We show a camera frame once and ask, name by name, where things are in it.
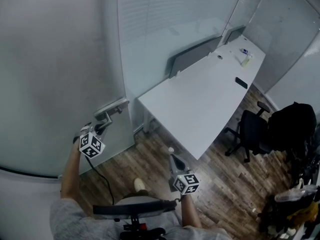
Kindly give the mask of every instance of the small object on desk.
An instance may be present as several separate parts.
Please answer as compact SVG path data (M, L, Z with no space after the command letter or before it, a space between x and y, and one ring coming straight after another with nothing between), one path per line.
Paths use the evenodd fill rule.
M252 58L252 55L251 55L251 54L247 54L247 56L245 57L245 59L242 61L241 66L242 66L243 68L245 68L245 67L248 65L248 63L249 63L249 61L251 60L251 58Z
M240 51L243 53L243 54L246 54L246 55L249 55L250 52L244 48L241 48Z
M242 81L239 77L235 78L235 82L241 85L243 88L248 89L248 85L244 81Z

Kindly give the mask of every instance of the chair armrest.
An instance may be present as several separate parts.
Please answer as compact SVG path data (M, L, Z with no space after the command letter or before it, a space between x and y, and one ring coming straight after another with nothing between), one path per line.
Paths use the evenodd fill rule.
M269 145L264 144L262 142L259 142L259 149L261 149L262 151L264 151L267 154L269 154L272 151L272 147L270 147Z
M261 108L264 111L270 113L270 108L266 104L264 104L263 102L258 101L257 105L258 105L259 108Z

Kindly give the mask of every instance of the wooden floor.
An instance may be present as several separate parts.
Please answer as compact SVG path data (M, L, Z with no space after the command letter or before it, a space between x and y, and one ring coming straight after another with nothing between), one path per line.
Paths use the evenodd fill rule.
M257 101L271 107L252 86L227 125L236 129L244 110L258 111ZM155 120L150 127L150 133L139 131L134 136L135 146L97 167L109 179L115 202L134 192L133 181L138 177L143 179L150 195L165 200L178 197L177 193L170 193L168 185L168 148L173 147L177 155L191 164L200 179L200 187L192 197L204 228L223 228L234 239L267 238L258 231L257 214L263 209L266 197L290 186L284 154L252 155L251 162L245 164L243 148L230 157L225 156L225 151L234 145L234 137L221 132L196 160ZM88 214L91 214L92 204L111 204L107 184L92 170L81 175L80 192L80 205Z

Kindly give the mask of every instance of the red light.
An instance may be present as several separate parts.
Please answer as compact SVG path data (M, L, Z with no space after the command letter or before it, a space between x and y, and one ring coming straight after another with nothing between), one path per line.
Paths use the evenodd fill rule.
M147 224L146 223L141 223L140 224L140 229L141 230L147 230Z

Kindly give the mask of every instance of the forearm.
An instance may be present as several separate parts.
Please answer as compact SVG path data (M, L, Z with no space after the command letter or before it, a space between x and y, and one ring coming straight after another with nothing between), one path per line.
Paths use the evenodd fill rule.
M190 194L183 197L181 201L182 226L192 226L202 229L200 218L198 216L194 201Z
M61 183L61 198L78 200L79 197L79 164L81 153L77 147L77 141L70 153L68 162L64 168Z

